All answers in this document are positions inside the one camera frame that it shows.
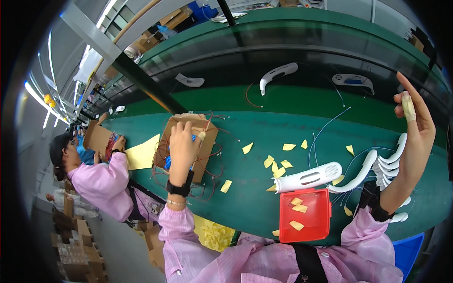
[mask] black cap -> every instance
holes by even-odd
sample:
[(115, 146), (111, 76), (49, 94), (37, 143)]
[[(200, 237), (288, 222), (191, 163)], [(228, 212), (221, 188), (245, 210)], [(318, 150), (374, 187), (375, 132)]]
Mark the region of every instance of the black cap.
[(72, 131), (67, 131), (64, 134), (56, 136), (50, 142), (49, 155), (50, 161), (54, 166), (62, 166), (63, 151), (69, 142), (73, 139)]

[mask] pink uniform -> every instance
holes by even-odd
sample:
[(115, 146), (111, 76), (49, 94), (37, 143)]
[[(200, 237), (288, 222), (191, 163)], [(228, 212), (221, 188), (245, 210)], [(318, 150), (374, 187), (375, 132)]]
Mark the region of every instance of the pink uniform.
[[(126, 154), (118, 152), (112, 155), (110, 165), (82, 163), (67, 175), (76, 191), (92, 205), (120, 222), (129, 217), (133, 202), (127, 188)], [(162, 205), (137, 189), (135, 197), (140, 214), (149, 221), (157, 221)]]
[[(360, 209), (346, 226), (341, 246), (316, 247), (330, 283), (403, 281), (402, 271), (395, 267), (392, 242), (384, 234), (389, 221), (375, 221), (369, 210)], [(299, 274), (291, 245), (243, 233), (238, 245), (223, 253), (202, 246), (188, 208), (165, 207), (159, 224), (169, 283), (292, 283)]]

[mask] finger bandage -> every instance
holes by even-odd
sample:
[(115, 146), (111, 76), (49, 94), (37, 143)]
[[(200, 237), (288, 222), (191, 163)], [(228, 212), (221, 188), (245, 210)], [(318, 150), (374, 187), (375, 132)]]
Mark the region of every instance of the finger bandage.
[(415, 117), (415, 109), (414, 104), (412, 103), (412, 98), (409, 95), (401, 96), (401, 104), (403, 105), (404, 116), (406, 117), (406, 121), (413, 121), (416, 119)]

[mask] blue component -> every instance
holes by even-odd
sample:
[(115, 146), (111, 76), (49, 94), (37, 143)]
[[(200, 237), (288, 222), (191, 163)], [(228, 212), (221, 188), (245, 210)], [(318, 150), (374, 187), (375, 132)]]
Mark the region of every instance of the blue component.
[(395, 266), (403, 272), (403, 282), (409, 275), (415, 259), (417, 259), (423, 239), (424, 232), (403, 240), (392, 242), (393, 248), (395, 249)]

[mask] wristwatch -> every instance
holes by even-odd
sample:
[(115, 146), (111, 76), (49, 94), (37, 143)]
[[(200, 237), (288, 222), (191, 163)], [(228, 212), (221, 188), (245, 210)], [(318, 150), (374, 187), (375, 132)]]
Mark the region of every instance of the wristwatch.
[(189, 192), (190, 192), (190, 183), (192, 182), (192, 178), (193, 178), (193, 171), (189, 170), (189, 174), (187, 175), (187, 180), (183, 184), (182, 187), (173, 186), (170, 183), (170, 180), (168, 180), (167, 181), (167, 187), (165, 189), (169, 193), (171, 193), (172, 195), (173, 194), (177, 194), (177, 195), (181, 195), (183, 197), (187, 197), (189, 195)]

